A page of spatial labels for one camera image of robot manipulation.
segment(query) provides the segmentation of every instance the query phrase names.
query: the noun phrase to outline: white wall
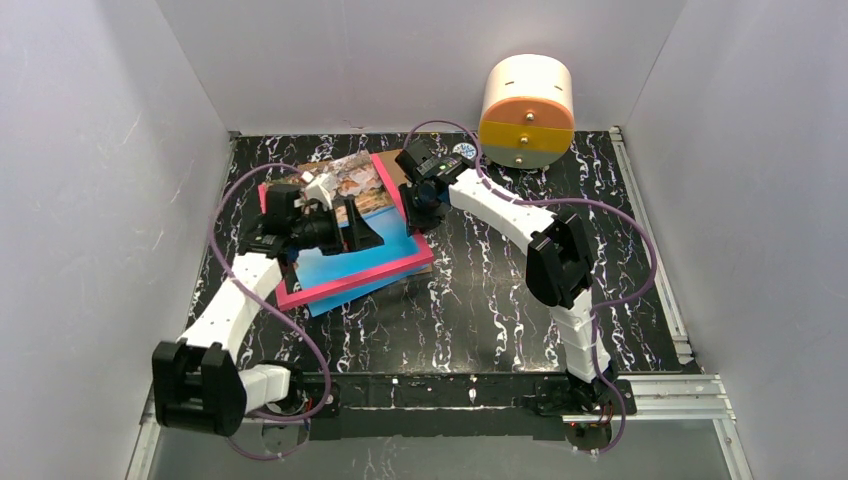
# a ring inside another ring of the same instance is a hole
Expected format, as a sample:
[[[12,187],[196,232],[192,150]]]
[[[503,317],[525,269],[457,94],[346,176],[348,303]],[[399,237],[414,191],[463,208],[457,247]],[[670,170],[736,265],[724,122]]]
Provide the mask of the white wall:
[[[757,478],[848,471],[848,4],[692,1],[625,138]]]
[[[0,7],[0,465],[122,478],[228,137],[153,0]]]
[[[685,0],[158,0],[229,130],[476,126],[517,53],[565,62],[577,126],[626,121]]]

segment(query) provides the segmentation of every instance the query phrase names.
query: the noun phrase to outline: marble tabletop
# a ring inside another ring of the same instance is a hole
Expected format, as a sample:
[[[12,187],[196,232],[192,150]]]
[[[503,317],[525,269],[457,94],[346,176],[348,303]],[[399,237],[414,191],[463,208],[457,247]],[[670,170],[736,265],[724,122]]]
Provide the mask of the marble tabletop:
[[[423,134],[431,148],[449,151],[462,134]],[[359,150],[400,148],[403,134],[240,137],[228,188],[264,163],[292,165],[340,158]],[[578,132],[569,152],[547,172],[489,167],[500,184],[525,198],[579,196],[607,202],[632,214],[627,190],[606,132]],[[245,228],[259,214],[257,186],[278,170],[246,182],[224,208],[217,238],[232,260]],[[596,302],[635,291],[648,261],[638,234],[603,211],[578,208],[596,263]],[[524,256],[497,231],[461,211],[426,235],[433,271],[382,288],[326,314],[288,312],[324,351],[334,372],[485,373],[563,371],[564,350],[547,307],[524,285]],[[223,281],[207,249],[189,323]],[[674,372],[680,364],[655,289],[640,301],[602,311],[604,345],[623,371]],[[263,359],[298,361],[306,371],[318,363],[305,344],[261,312],[245,336],[239,368]]]

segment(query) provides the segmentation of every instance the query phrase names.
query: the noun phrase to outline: black marble table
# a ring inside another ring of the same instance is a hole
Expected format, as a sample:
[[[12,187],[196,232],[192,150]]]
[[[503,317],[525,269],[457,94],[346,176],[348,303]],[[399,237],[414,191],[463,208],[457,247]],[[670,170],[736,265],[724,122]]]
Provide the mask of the black marble table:
[[[448,151],[462,134],[424,134],[433,149]],[[229,188],[254,166],[292,165],[340,158],[366,149],[400,148],[402,134],[241,137],[227,178]],[[632,214],[613,146],[606,132],[578,132],[571,150],[545,172],[489,167],[490,175],[525,198],[580,196]],[[260,174],[224,209],[217,238],[232,260],[241,229],[259,214],[257,186],[281,172]],[[579,209],[596,257],[594,300],[636,290],[648,272],[638,234],[614,216]],[[433,272],[380,289],[327,314],[289,312],[323,349],[334,372],[488,373],[563,371],[564,350],[547,308],[524,286],[524,256],[497,231],[452,211],[426,235],[435,254]],[[189,323],[200,315],[223,280],[207,251]],[[674,372],[680,364],[659,297],[602,312],[603,341],[622,371]],[[266,312],[245,336],[239,368],[263,359],[298,361],[317,371],[305,344]]]

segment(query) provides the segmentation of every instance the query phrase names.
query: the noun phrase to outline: round sticker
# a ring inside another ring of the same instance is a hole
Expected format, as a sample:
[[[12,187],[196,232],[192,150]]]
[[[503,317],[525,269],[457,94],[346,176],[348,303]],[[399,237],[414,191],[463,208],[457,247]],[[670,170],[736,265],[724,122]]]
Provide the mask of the round sticker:
[[[474,157],[477,156],[477,148],[470,143],[457,143],[453,146],[453,153],[458,153],[469,160],[474,160]]]

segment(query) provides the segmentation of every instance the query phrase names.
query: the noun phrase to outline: blue paper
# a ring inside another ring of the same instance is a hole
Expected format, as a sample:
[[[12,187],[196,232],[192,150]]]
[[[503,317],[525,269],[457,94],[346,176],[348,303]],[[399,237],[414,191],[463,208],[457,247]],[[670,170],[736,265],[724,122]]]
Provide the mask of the blue paper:
[[[415,239],[406,235],[406,222],[397,208],[390,207],[367,216],[365,220],[381,237],[384,244],[361,252],[341,255],[321,255],[320,250],[303,250],[297,259],[297,279],[304,290],[353,275],[370,268],[400,260],[418,253]],[[378,288],[416,273],[423,267],[413,267],[393,277],[376,280],[367,285],[323,298],[309,304],[312,315],[320,315],[351,300],[367,295]]]

